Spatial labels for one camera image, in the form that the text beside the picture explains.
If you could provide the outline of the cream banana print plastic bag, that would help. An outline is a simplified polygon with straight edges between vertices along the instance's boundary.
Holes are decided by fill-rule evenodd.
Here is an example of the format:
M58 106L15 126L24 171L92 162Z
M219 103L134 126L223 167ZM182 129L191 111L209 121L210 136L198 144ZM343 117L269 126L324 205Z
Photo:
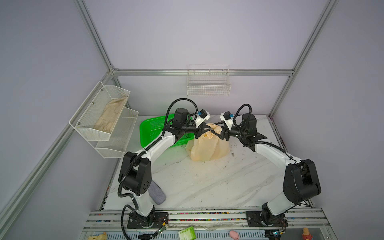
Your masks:
M213 123L208 124L211 128L208 132L202 134L198 139L190 140L186 145L186 151L192 161L208 162L218 160L230 153L230 143L221 140L216 134L222 133L222 127Z

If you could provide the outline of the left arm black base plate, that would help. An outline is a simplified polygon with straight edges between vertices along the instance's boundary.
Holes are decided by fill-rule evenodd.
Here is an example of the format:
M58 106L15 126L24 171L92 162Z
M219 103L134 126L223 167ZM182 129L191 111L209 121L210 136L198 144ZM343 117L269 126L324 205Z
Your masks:
M128 229L159 229L169 220L169 213L154 212L147 217L143 217L137 213L130 213L130 217L126 227Z

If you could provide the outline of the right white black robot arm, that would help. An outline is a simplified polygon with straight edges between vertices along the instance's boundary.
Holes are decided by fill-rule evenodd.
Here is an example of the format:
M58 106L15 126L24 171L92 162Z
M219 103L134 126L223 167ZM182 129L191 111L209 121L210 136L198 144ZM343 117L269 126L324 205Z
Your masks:
M222 131L216 134L221 140L236 137L240 143L262 155L284 172L282 191L271 201L264 203L260 212L260 223L270 227L279 222L284 213L301 202L321 193L321 185L312 160L302 160L273 144L257 130L257 119L253 114L244 114L239 124L237 115L225 112L220 115Z

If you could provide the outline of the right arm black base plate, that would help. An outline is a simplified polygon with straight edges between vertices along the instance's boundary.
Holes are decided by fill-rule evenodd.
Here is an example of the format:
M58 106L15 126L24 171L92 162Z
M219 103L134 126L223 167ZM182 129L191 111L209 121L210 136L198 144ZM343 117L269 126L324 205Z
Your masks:
M284 214L274 216L268 212L247 211L246 219L249 227L286 227L288 225Z

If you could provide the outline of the green plastic basket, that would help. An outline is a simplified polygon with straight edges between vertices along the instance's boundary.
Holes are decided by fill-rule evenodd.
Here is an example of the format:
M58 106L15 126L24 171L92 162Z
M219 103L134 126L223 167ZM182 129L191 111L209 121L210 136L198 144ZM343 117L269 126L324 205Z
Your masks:
M144 148L154 141L162 132L165 122L165 116L155 117L144 120L140 124L140 143ZM186 145L195 138L194 134L184 134L172 147Z

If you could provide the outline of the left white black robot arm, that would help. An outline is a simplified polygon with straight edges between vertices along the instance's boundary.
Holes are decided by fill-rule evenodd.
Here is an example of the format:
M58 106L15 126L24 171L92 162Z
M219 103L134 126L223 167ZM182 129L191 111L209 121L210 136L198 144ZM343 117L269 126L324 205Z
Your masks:
M153 141L135 153L127 152L124 155L118 197L130 198L134 203L132 210L140 216L151 215L155 209L148 193L152 183L152 164L185 134L194 134L198 138L208 132L211 128L206 121L209 118L210 113L205 110L190 114L183 108L178 108L172 119L165 116L165 126Z

